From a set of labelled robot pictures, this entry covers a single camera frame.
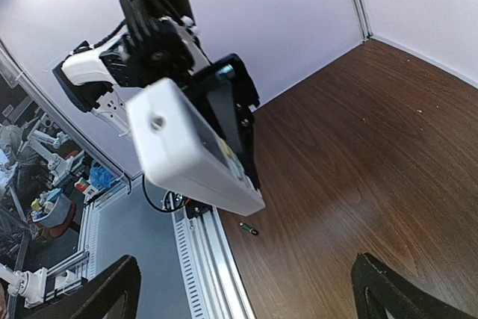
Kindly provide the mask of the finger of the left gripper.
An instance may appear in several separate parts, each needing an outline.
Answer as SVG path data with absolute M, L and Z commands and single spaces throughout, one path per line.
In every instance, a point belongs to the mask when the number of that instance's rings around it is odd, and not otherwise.
M 235 53 L 193 75 L 190 101 L 238 157 L 254 187 L 261 184 L 254 161 L 254 123 L 250 108 L 260 105 L 255 84 Z

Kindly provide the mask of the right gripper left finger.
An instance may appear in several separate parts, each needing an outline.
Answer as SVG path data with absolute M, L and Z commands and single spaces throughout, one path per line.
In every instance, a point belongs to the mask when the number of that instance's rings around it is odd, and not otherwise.
M 124 255 L 74 294 L 33 312 L 30 318 L 136 318 L 141 272 Z

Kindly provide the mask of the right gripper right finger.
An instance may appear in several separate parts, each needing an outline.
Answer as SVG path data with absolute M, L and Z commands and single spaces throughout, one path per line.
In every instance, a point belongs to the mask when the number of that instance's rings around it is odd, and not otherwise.
M 470 318 L 414 286 L 370 253 L 359 253 L 351 270 L 358 318 Z

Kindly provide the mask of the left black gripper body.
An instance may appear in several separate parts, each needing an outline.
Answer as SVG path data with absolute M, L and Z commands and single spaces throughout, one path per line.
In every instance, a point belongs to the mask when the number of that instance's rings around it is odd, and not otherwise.
M 193 37 L 168 18 L 129 21 L 119 56 L 125 66 L 122 84 L 153 84 L 162 78 L 200 84 L 224 68 L 239 72 L 238 55 L 210 62 Z

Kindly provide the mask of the white remote control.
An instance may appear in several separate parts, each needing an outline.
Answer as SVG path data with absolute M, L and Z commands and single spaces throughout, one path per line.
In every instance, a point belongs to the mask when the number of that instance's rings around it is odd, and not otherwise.
M 239 158 L 172 79 L 141 90 L 126 111 L 149 182 L 244 217 L 265 207 Z

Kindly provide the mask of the green AAA battery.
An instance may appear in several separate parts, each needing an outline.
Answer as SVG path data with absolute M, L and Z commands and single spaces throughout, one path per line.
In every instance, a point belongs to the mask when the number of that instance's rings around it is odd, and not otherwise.
M 244 222 L 240 222 L 240 227 L 247 231 L 248 233 L 250 233 L 251 235 L 254 235 L 254 236 L 257 236 L 258 235 L 258 230 L 255 229 L 254 227 L 250 226 L 249 224 L 247 223 L 244 223 Z

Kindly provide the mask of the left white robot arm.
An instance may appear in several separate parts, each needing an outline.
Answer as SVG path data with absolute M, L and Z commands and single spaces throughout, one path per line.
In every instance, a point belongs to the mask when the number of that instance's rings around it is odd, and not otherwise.
M 127 32 L 99 45 L 84 41 L 53 70 L 71 103 L 130 136 L 123 101 L 107 103 L 116 87 L 143 89 L 162 78 L 175 82 L 213 130 L 238 156 L 255 188 L 260 180 L 254 162 L 251 107 L 258 91 L 242 59 L 235 53 L 211 62 L 191 31 L 193 21 L 179 25 L 169 16 L 124 22 Z

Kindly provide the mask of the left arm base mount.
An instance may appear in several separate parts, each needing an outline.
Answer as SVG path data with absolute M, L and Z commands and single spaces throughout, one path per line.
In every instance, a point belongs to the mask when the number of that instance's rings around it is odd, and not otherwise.
M 182 209 L 186 211 L 187 218 L 192 219 L 208 213 L 212 207 L 180 193 L 167 191 L 162 201 L 162 210 L 166 213 L 174 213 Z

